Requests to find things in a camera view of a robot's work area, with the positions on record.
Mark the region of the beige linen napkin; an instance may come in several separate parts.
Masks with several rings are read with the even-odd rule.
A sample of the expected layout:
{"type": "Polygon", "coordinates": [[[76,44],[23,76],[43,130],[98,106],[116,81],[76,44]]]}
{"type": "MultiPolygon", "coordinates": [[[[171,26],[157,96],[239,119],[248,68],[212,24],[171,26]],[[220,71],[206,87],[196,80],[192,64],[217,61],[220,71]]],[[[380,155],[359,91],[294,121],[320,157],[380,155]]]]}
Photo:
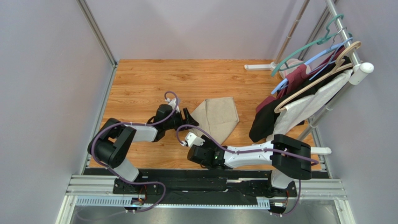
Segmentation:
{"type": "Polygon", "coordinates": [[[191,115],[220,144],[240,122],[233,97],[205,99],[191,115]]]}

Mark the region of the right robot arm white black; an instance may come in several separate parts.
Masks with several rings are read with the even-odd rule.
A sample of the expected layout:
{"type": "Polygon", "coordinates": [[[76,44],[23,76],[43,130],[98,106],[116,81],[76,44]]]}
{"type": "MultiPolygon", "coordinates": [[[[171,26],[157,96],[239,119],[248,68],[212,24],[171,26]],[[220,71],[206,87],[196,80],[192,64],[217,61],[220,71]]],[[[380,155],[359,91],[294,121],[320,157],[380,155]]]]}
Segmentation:
{"type": "Polygon", "coordinates": [[[312,166],[318,161],[311,158],[311,147],[283,134],[273,140],[245,147],[221,146],[205,135],[190,132],[185,137],[190,148],[187,159],[209,170],[230,170],[251,165],[271,165],[274,170],[268,180],[274,189],[286,189],[294,180],[310,180],[312,166]]]}

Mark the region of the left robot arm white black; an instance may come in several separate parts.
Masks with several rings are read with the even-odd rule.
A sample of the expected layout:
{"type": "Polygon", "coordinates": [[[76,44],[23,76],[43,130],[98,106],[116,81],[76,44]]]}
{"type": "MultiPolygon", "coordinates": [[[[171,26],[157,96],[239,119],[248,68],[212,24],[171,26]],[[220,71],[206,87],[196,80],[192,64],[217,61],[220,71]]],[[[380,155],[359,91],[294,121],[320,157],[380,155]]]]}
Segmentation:
{"type": "Polygon", "coordinates": [[[146,124],[121,122],[115,118],[106,121],[88,145],[87,151],[95,161],[110,168],[124,182],[134,182],[139,170],[126,158],[133,142],[158,142],[168,130],[182,125],[199,126],[187,108],[182,111],[174,105],[161,104],[155,116],[146,124]]]}

